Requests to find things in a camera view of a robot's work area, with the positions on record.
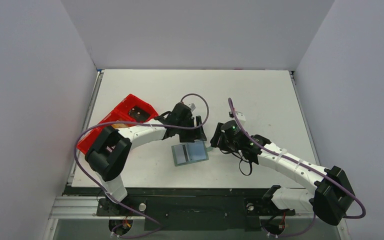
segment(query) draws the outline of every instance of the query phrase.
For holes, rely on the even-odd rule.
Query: white robotic arm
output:
[[[263,200],[273,203],[279,210],[315,213],[326,223],[338,225],[354,200],[325,178],[333,179],[354,195],[345,172],[336,166],[327,169],[302,160],[263,136],[249,136],[244,133],[243,127],[237,124],[239,122],[243,125],[245,122],[243,114],[229,114],[235,120],[218,123],[210,141],[213,148],[219,148],[225,153],[240,154],[241,161],[249,163],[251,169],[253,163],[271,168],[305,188],[273,186]]]
[[[152,119],[148,124],[156,125],[161,124],[161,122]],[[132,126],[127,128],[116,128],[116,130],[121,136],[130,140],[130,149],[134,149],[153,141],[163,140],[164,135],[166,134],[166,129],[164,127]],[[123,184],[121,174],[108,181],[105,181],[100,174],[98,174],[98,177],[107,193],[112,195],[116,200],[121,202],[127,196],[128,193]]]
[[[181,142],[206,141],[207,137],[201,126],[200,116],[196,116],[196,126],[201,127],[196,129],[164,127],[194,127],[194,118],[192,117],[194,109],[193,104],[185,105],[179,102],[173,111],[168,111],[164,115],[148,121],[147,126],[136,125],[117,129],[107,126],[103,128],[86,153],[85,160],[97,173],[106,193],[119,202],[127,196],[128,193],[124,187],[121,172],[131,149],[153,141],[164,140],[174,135],[179,135]]]

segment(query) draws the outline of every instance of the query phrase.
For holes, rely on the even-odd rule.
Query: white table surface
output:
[[[244,127],[250,134],[264,136],[289,153],[316,164],[288,71],[106,69],[89,126],[97,124],[128,94],[151,104],[161,114],[171,111],[188,93],[202,95],[209,104],[210,115],[204,125],[207,146],[217,123],[230,120],[228,97],[231,97],[235,109],[245,114]],[[190,96],[184,102],[194,103],[193,114],[204,119],[206,108],[199,98]],[[253,173],[244,176],[239,171],[239,160],[218,149],[208,153],[209,160],[175,166],[171,146],[177,144],[179,137],[174,136],[133,149],[121,173],[124,185],[138,188],[301,187],[264,166],[254,165]],[[82,154],[79,160],[95,177]],[[241,168],[244,173],[249,170],[246,163],[242,163]],[[96,187],[79,168],[72,186]]]

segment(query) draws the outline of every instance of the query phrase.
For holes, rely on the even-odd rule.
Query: black cable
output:
[[[166,112],[164,112],[163,114],[154,117],[154,119],[156,119],[156,120],[158,120],[158,119],[162,119],[165,115],[167,115],[167,114],[169,114],[169,113],[171,113],[171,112],[172,112],[172,111],[166,111]]]
[[[100,190],[97,194],[96,194],[96,201],[99,203],[99,200],[98,200],[98,197],[99,197],[99,194],[102,193],[104,190]]]
[[[243,174],[244,176],[249,176],[249,175],[251,175],[251,174],[253,173],[253,165],[252,165],[252,162],[249,162],[248,160],[244,159],[244,156],[242,156],[242,155],[240,155],[240,156],[236,155],[235,151],[226,151],[226,152],[223,152],[220,148],[219,148],[219,150],[220,150],[220,152],[221,152],[222,154],[226,154],[226,155],[227,155],[227,154],[232,154],[232,155],[235,156],[236,158],[240,159],[240,161],[239,161],[239,171],[240,171],[241,174]],[[242,171],[242,169],[241,169],[241,163],[242,163],[242,162],[245,162],[245,163],[249,164],[249,173],[248,173],[248,174],[245,174],[245,173]]]
[[[284,214],[284,213],[286,213],[287,211],[289,211],[289,209],[284,209],[284,210],[280,210],[280,211],[278,211],[275,215],[273,215],[273,216],[271,216],[261,227],[262,228],[265,228],[265,227],[267,227],[267,225],[269,225],[269,223],[273,220],[273,219],[275,219],[276,217],[279,217],[279,215],[281,215],[281,214]]]
[[[241,163],[242,162],[245,162],[245,163],[249,163],[249,173],[248,174],[245,174],[242,169],[241,169]],[[249,161],[245,161],[243,158],[240,159],[239,161],[239,171],[241,174],[243,174],[244,176],[249,176],[253,173],[253,163],[252,162],[249,162]]]

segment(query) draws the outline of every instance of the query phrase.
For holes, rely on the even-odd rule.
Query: red plastic bin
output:
[[[104,117],[99,123],[107,123],[114,121],[129,121],[136,122],[136,120],[129,116],[129,111],[133,107],[139,107],[145,112],[147,112],[150,116],[146,120],[149,120],[157,117],[159,114],[149,103],[144,102],[139,97],[129,94],[123,101],[121,101],[106,117]],[[134,124],[126,124],[127,127],[132,127]],[[101,133],[102,129],[106,126],[97,127],[91,130],[84,138],[82,138],[78,144],[77,149],[79,149],[83,154],[86,154],[89,148],[92,146],[94,141],[97,139],[98,135]]]

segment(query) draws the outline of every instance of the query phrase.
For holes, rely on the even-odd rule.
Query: purple cable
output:
[[[120,238],[122,239],[135,239],[135,238],[140,238],[140,237],[144,237],[144,236],[147,236],[147,235],[150,235],[150,234],[153,234],[155,232],[158,232],[159,230],[161,230],[162,228],[162,224],[160,222],[158,222],[157,220],[155,220],[154,218],[140,212],[140,211],[137,211],[125,204],[123,204],[122,202],[118,201],[117,199],[115,199],[112,195],[110,194],[107,194],[107,190],[105,189],[105,187],[99,183],[97,180],[95,180],[87,171],[86,169],[83,168],[83,166],[80,164],[79,162],[79,158],[77,157],[77,144],[79,143],[80,139],[83,137],[83,135],[85,135],[86,133],[88,133],[89,131],[91,131],[92,129],[95,129],[95,128],[99,128],[99,127],[103,127],[103,126],[108,126],[108,125],[113,125],[113,124],[130,124],[130,125],[140,125],[140,126],[145,126],[145,127],[164,127],[164,128],[173,128],[173,129],[184,129],[184,130],[194,130],[194,129],[198,129],[200,127],[202,127],[208,120],[208,117],[210,115],[210,108],[208,106],[208,103],[207,101],[199,94],[196,94],[196,93],[189,93],[189,94],[186,94],[184,97],[181,98],[181,102],[183,101],[183,99],[185,99],[186,97],[188,96],[197,96],[199,97],[200,99],[202,99],[202,101],[204,102],[205,106],[206,106],[206,117],[204,119],[204,121],[199,124],[198,126],[194,126],[194,127],[185,127],[185,126],[174,126],[174,125],[165,125],[165,124],[148,124],[148,123],[141,123],[141,122],[135,122],[135,121],[109,121],[109,122],[104,122],[104,123],[100,123],[100,124],[97,124],[97,125],[94,125],[94,126],[91,126],[89,127],[88,129],[86,129],[85,131],[83,131],[82,133],[80,133],[80,135],[78,136],[78,138],[76,139],[75,141],[75,145],[74,145],[74,161],[75,163],[77,164],[77,166],[80,168],[80,170],[88,177],[90,178],[96,185],[98,185],[98,187],[100,187],[105,195],[111,199],[113,202],[117,203],[118,205],[122,206],[123,208],[135,213],[135,214],[138,214],[142,217],[145,217],[146,219],[158,224],[160,227],[158,227],[157,229],[155,230],[152,230],[152,231],[149,231],[149,232],[146,232],[146,233],[142,233],[142,234],[139,234],[139,235],[136,235],[136,236],[120,236]],[[119,228],[121,226],[121,224],[115,226],[113,229],[112,229],[112,232],[115,232],[115,230],[117,230],[117,228]]]
[[[273,154],[275,156],[279,156],[279,153],[276,153],[274,151],[271,151],[263,146],[261,146],[257,141],[255,141],[248,133],[247,131],[245,131],[244,127],[241,125],[241,122],[238,120],[238,117],[236,116],[235,114],[235,107],[233,106],[233,102],[232,102],[232,99],[229,97],[228,99],[228,102],[229,102],[229,107],[230,107],[230,111],[233,113],[233,117],[234,117],[234,120],[236,121],[237,123],[237,126],[242,130],[242,132],[245,134],[246,137],[248,137],[251,142],[253,142],[255,145],[257,145],[259,148],[261,148],[262,150],[270,153],[270,154]],[[348,191],[345,187],[341,186],[339,183],[337,183],[335,180],[333,180],[332,178],[330,178],[329,176],[319,172],[318,170],[310,167],[310,166],[307,166],[307,165],[303,165],[301,164],[299,161],[289,157],[289,156],[285,156],[285,155],[282,155],[281,156],[282,158],[284,159],[287,159],[295,164],[298,164],[298,165],[301,165],[302,167],[310,170],[310,171],[313,171],[315,172],[316,174],[322,176],[323,178],[325,178],[326,180],[328,180],[329,182],[331,182],[332,184],[334,184],[335,186],[337,186],[340,190],[342,190],[344,193],[346,193],[348,196],[350,196],[358,205],[360,205],[361,207],[361,214],[360,215],[357,215],[357,216],[344,216],[343,218],[344,219],[362,219],[366,216],[366,208],[364,207],[363,203],[354,195],[352,194],[350,191]]]
[[[290,234],[285,234],[285,235],[277,235],[278,238],[289,238],[289,237],[296,237],[296,236],[299,236],[301,234],[305,234],[306,232],[308,232],[313,226],[314,224],[316,223],[316,214],[313,215],[312,217],[312,221],[310,223],[310,225],[308,225],[308,227],[302,231],[299,231],[297,233],[290,233]],[[276,236],[276,234],[273,234],[273,233],[269,233],[270,236]]]

